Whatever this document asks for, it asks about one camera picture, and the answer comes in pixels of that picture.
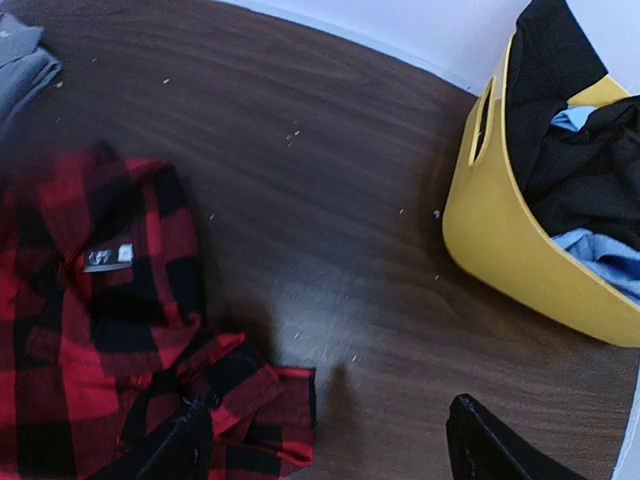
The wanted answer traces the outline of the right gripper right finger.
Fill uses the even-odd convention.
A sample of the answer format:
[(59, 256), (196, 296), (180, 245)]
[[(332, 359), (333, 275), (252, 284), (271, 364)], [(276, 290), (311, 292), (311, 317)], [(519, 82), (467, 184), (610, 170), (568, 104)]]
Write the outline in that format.
[(469, 394), (449, 407), (446, 435), (455, 479), (580, 479), (545, 455)]

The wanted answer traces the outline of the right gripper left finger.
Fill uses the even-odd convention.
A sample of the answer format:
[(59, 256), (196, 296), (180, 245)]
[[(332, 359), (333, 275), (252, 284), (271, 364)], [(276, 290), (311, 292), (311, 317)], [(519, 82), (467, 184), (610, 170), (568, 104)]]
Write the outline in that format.
[(202, 397), (184, 400), (136, 479), (206, 479), (211, 466), (212, 427)]

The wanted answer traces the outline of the yellow plastic bin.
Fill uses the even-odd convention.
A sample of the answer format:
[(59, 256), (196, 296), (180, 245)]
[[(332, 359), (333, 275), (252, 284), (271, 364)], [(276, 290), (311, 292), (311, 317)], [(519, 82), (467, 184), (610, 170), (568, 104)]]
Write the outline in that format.
[(538, 224), (516, 183), (506, 144), (508, 52), (467, 119), (442, 217), (445, 246), (463, 270), (517, 302), (619, 347), (639, 345), (639, 307)]

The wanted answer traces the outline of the red black plaid shirt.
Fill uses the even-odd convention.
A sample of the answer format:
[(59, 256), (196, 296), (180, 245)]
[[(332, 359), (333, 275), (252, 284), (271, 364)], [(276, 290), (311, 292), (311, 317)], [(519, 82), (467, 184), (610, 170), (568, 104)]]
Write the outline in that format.
[(1, 184), (1, 475), (136, 479), (184, 400), (212, 427), (206, 479), (314, 460), (315, 373), (206, 324), (175, 168), (96, 147)]

